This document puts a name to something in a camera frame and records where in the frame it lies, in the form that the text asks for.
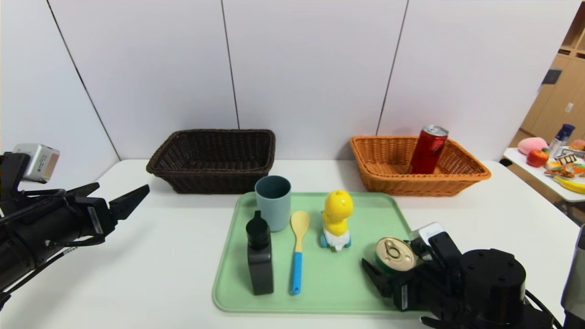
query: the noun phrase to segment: bottle cap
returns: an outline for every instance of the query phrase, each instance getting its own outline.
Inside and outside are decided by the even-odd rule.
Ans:
[[[254,250],[264,249],[270,243],[270,228],[260,216],[259,210],[254,213],[254,218],[246,224],[246,233],[248,246]]]
[[[559,132],[556,134],[555,138],[558,140],[568,139],[573,133],[573,130],[575,130],[575,126],[564,124],[559,130]]]

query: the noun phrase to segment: sticker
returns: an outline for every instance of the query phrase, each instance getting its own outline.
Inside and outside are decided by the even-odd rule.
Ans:
[[[77,248],[78,248],[78,247],[71,247],[71,248],[69,248],[69,249],[65,250],[65,251],[63,252],[63,256],[65,256],[66,254],[68,254],[68,253],[72,252],[73,250],[75,250],[75,249],[77,249]]]
[[[408,308],[408,286],[402,286],[402,311]]]
[[[97,234],[104,234],[102,225],[99,223],[98,214],[95,212],[94,207],[87,207],[87,212],[90,214],[91,222],[94,223],[94,229]]]

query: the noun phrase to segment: toy duck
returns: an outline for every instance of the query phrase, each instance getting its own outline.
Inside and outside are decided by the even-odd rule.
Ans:
[[[321,247],[332,246],[335,251],[352,245],[347,219],[353,213],[353,200],[347,191],[335,190],[325,199]]]

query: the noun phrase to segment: red can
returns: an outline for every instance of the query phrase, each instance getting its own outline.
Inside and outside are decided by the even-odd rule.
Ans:
[[[445,141],[449,136],[449,131],[445,128],[427,125],[422,127],[421,134],[418,137],[417,146],[410,160],[410,174],[432,174],[435,171],[437,162]]]

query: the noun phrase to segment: black bottle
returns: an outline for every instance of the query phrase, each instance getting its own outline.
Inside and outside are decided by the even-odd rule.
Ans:
[[[252,289],[255,295],[272,294],[274,292],[274,274],[272,271],[272,244],[270,228],[260,216],[254,213],[246,225],[248,235],[248,267],[252,277]]]

